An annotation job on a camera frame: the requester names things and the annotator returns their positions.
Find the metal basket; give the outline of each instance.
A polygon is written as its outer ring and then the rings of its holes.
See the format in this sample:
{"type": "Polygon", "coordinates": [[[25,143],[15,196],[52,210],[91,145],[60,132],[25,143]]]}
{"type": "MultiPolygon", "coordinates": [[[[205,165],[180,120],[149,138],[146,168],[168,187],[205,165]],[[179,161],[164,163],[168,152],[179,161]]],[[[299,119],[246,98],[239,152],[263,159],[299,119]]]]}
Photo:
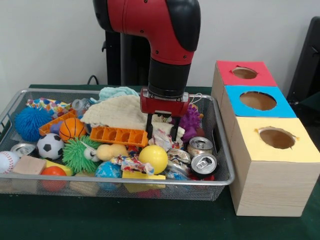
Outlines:
{"type": "MultiPolygon", "coordinates": [[[[71,103],[74,99],[99,98],[99,91],[25,89],[19,91],[0,115],[0,151],[24,142],[15,130],[15,116],[28,99],[57,99],[71,103]]],[[[48,176],[27,174],[0,174],[0,193],[55,196],[96,196],[117,198],[149,198],[175,200],[215,201],[226,185],[235,177],[234,167],[217,101],[209,95],[190,95],[200,113],[204,114],[202,128],[214,143],[213,154],[219,168],[215,181],[145,180],[102,177],[48,176]]]]}

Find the green table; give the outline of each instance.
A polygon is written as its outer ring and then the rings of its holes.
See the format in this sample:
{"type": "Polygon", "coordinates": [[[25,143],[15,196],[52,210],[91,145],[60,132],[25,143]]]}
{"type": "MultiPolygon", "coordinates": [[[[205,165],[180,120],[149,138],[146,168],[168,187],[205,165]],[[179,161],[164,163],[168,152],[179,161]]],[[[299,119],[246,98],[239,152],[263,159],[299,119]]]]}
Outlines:
{"type": "MultiPolygon", "coordinates": [[[[32,85],[99,90],[100,85],[32,85]]],[[[188,87],[210,94],[210,87],[188,87]]],[[[229,188],[215,202],[0,194],[2,239],[290,239],[320,238],[320,185],[302,217],[239,217],[229,188]]]]}

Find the stacked boxes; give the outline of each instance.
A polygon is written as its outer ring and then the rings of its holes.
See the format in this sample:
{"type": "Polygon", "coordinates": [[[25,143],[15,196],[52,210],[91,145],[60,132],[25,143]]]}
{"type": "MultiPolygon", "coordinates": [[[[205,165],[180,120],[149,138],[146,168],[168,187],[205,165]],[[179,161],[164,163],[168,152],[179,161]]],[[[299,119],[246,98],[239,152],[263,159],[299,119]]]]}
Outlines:
{"type": "Polygon", "coordinates": [[[263,62],[218,61],[218,101],[236,177],[239,216],[301,216],[320,173],[320,153],[263,62]]]}

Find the knitted cloth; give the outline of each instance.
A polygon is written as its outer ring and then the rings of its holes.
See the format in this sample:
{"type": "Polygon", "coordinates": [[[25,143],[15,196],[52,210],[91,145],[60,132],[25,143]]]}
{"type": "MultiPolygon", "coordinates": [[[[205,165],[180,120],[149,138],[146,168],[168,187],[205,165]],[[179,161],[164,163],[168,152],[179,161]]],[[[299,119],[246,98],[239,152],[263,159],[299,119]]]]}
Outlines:
{"type": "Polygon", "coordinates": [[[110,99],[110,98],[116,98],[120,96],[126,96],[126,95],[133,95],[133,96],[139,96],[138,93],[127,87],[127,86],[120,86],[120,87],[104,87],[100,90],[99,93],[99,100],[95,100],[94,98],[90,98],[90,101],[94,104],[101,103],[104,100],[110,99]]]}
{"type": "MultiPolygon", "coordinates": [[[[148,115],[140,110],[140,97],[125,95],[109,98],[92,105],[80,121],[91,124],[92,127],[109,126],[112,128],[145,130],[147,117],[148,115]]],[[[163,122],[163,118],[157,115],[153,115],[152,125],[154,130],[161,129],[166,134],[170,134],[173,126],[163,122]]],[[[182,138],[184,134],[185,130],[179,127],[177,137],[182,138]]]]}

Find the green spiky ball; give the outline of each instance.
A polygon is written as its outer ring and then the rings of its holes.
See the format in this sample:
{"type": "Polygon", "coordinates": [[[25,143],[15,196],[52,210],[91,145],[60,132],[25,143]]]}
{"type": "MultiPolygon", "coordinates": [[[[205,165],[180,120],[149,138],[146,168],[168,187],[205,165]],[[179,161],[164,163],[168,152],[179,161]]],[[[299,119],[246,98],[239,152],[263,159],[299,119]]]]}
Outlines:
{"type": "Polygon", "coordinates": [[[100,163],[85,158],[84,151],[86,147],[80,141],[94,149],[97,149],[101,145],[99,142],[92,141],[89,136],[82,136],[80,139],[70,139],[63,149],[62,161],[76,174],[83,171],[94,173],[100,163]]]}

